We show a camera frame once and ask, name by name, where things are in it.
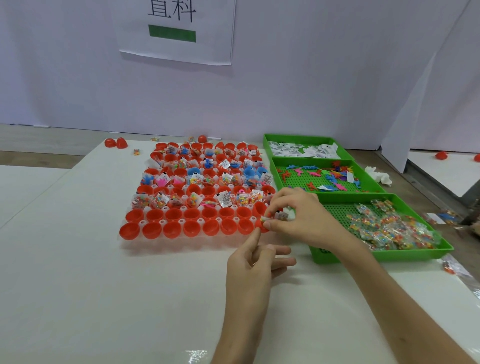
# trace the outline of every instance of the green tray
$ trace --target green tray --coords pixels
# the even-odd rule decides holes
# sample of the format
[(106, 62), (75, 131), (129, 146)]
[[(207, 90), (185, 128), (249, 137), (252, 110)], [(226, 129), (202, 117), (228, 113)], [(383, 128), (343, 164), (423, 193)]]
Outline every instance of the green tray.
[[(428, 226), (429, 230), (434, 230), (428, 223), (425, 222), (419, 215), (415, 213), (400, 197), (396, 194), (317, 194), (320, 202), (325, 208), (345, 227), (348, 228), (350, 221), (347, 219), (347, 214), (358, 214), (355, 208), (355, 203), (364, 204), (372, 209), (375, 207), (370, 203), (371, 200), (390, 200), (394, 204), (397, 212), (414, 217), (417, 221)], [(310, 247), (313, 261), (317, 264), (338, 263), (339, 260), (331, 252)], [(436, 249), (412, 249), (412, 250), (386, 250), (373, 252), (373, 256), (379, 262), (393, 262), (393, 261), (418, 261), (438, 259), (445, 254), (453, 251), (453, 247), (442, 239), (441, 243)]]
[[(294, 170), (288, 170), (291, 174), (291, 177), (286, 178), (286, 183), (283, 183), (283, 179), (280, 177), (280, 173), (277, 169), (281, 169), (282, 171), (286, 170), (286, 167), (293, 164), (296, 166), (317, 166), (319, 169), (326, 169), (332, 168), (332, 162), (335, 159), (323, 159), (323, 158), (295, 158), (295, 157), (273, 157), (270, 159), (270, 171), (273, 174), (275, 184), (278, 189), (282, 187), (302, 187), (305, 188), (306, 191), (310, 192), (307, 187), (308, 182), (313, 182), (315, 187), (324, 185), (324, 186), (332, 186), (332, 183), (329, 182), (324, 174), (321, 177), (311, 176), (308, 172), (317, 172), (317, 170), (303, 170), (303, 173), (299, 176)], [(353, 174), (356, 178), (360, 181), (360, 188), (353, 183), (349, 183), (347, 181), (337, 181), (344, 186), (347, 191), (333, 191), (333, 192), (321, 192), (323, 194), (346, 194), (348, 192), (357, 193), (361, 192), (362, 190), (368, 192), (385, 192), (385, 190), (380, 187), (380, 185), (373, 180), (372, 177), (368, 175), (357, 163), (353, 160), (341, 160), (340, 166), (347, 166), (351, 167)]]
[(338, 149), (336, 153), (340, 157), (340, 159), (349, 159), (353, 160), (353, 157), (348, 154), (348, 152), (343, 149), (334, 138), (330, 138), (328, 136), (308, 136), (308, 135), (287, 135), (287, 134), (264, 134), (264, 148), (267, 152), (267, 155), (270, 159), (274, 157), (272, 153), (272, 149), (268, 145), (268, 142), (277, 142), (277, 143), (296, 143), (302, 144), (304, 146), (318, 146), (320, 144), (330, 144), (336, 143), (338, 145)]

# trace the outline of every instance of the person's left hand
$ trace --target person's left hand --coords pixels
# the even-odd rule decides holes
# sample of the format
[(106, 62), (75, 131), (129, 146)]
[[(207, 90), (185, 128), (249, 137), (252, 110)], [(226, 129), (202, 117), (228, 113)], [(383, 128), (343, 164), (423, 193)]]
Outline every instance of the person's left hand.
[[(259, 239), (260, 229), (256, 228), (228, 259), (225, 318), (217, 347), (217, 351), (228, 347), (230, 355), (241, 352), (252, 360), (262, 336), (271, 281), (297, 263), (295, 258), (276, 258), (290, 254), (288, 246), (259, 246)], [(250, 362), (244, 359), (241, 363)]]

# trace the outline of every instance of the tabletop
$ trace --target tabletop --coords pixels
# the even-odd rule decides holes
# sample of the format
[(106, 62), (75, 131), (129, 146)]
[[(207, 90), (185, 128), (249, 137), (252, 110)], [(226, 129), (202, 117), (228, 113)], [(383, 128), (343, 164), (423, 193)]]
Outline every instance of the tabletop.
[[(2, 363), (209, 363), (233, 249), (120, 249), (120, 222), (155, 148), (128, 143), (99, 145), (0, 229)], [(395, 363), (346, 270), (316, 265), (301, 243), (292, 255), (297, 265), (272, 287), (256, 363)], [(384, 267), (480, 362), (479, 303), (456, 276), (436, 261)]]

